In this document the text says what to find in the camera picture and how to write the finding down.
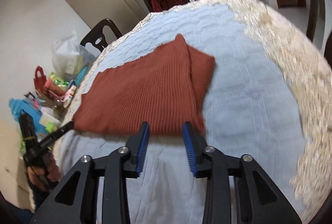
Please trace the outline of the person's left hand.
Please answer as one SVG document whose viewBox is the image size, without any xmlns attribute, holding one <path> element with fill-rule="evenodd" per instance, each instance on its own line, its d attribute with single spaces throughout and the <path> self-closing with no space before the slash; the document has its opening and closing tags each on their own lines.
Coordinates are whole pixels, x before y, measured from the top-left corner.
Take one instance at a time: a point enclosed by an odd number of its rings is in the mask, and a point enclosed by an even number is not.
<svg viewBox="0 0 332 224">
<path fill-rule="evenodd" d="M 46 170 L 41 167 L 27 167 L 26 169 L 29 181 L 41 190 L 47 189 L 45 183 L 40 179 L 45 173 L 47 173 L 47 178 L 51 182 L 58 182 L 61 179 L 61 172 L 56 164 L 53 154 L 49 153 L 48 156 L 49 163 Z"/>
</svg>

